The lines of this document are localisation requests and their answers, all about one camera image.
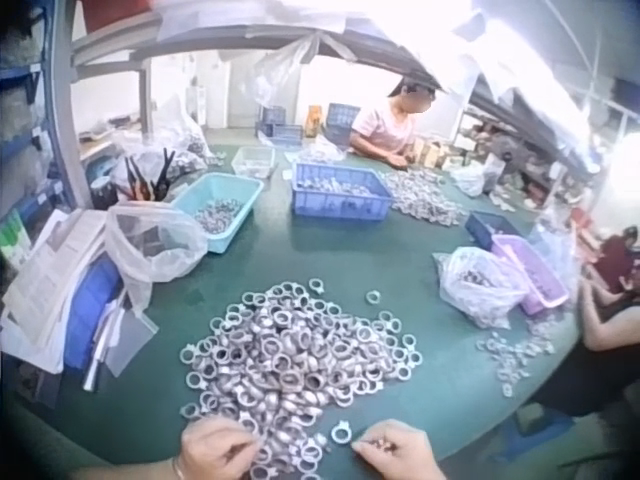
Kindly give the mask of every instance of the ceiling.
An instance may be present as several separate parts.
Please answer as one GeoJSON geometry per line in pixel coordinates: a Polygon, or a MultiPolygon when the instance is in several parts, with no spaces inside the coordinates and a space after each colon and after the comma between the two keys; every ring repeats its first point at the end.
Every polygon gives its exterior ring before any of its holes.
{"type": "MultiPolygon", "coordinates": [[[[594,64],[597,30],[602,41],[598,74],[640,84],[640,0],[548,0],[594,64]]],[[[553,67],[590,71],[547,0],[473,0],[488,17],[517,31],[553,67]]]]}

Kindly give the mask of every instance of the pink plastic basket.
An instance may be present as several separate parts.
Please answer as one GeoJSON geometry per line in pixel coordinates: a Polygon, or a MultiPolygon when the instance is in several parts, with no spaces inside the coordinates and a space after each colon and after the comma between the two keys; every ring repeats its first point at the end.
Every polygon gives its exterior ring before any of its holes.
{"type": "Polygon", "coordinates": [[[524,238],[516,235],[494,235],[491,251],[522,268],[531,282],[531,293],[522,301],[527,315],[562,305],[569,292],[524,238]]]}

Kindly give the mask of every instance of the light blue plastic tub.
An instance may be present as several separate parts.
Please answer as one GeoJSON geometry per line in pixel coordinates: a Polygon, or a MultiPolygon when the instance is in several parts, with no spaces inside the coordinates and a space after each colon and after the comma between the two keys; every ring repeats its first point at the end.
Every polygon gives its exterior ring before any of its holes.
{"type": "Polygon", "coordinates": [[[253,208],[258,195],[264,188],[260,180],[238,177],[226,173],[207,173],[189,186],[171,205],[194,216],[207,203],[216,199],[237,200],[243,204],[242,209],[233,219],[229,228],[215,235],[207,234],[209,251],[224,253],[233,237],[238,233],[240,225],[253,208]]]}

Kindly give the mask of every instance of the newspaper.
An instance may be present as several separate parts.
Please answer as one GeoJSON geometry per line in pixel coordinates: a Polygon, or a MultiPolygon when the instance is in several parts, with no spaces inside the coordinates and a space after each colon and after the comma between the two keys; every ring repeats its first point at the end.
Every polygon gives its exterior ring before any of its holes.
{"type": "Polygon", "coordinates": [[[105,222],[106,212],[76,210],[56,225],[9,286],[4,304],[34,346],[49,343],[80,273],[104,244],[105,222]]]}

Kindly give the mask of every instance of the hand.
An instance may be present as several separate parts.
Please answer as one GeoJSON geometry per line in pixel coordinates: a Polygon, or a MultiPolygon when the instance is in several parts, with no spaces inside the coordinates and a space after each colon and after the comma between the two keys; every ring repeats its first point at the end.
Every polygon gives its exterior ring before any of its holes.
{"type": "Polygon", "coordinates": [[[258,438],[239,423],[224,417],[208,417],[182,432],[177,460],[186,480],[237,480],[260,449],[258,438]]]}
{"type": "Polygon", "coordinates": [[[385,160],[389,165],[398,170],[406,170],[408,166],[407,160],[402,155],[390,153],[389,155],[387,155],[385,160]]]}
{"type": "Polygon", "coordinates": [[[427,434],[397,420],[374,425],[351,446],[385,480],[445,480],[427,434]]]}

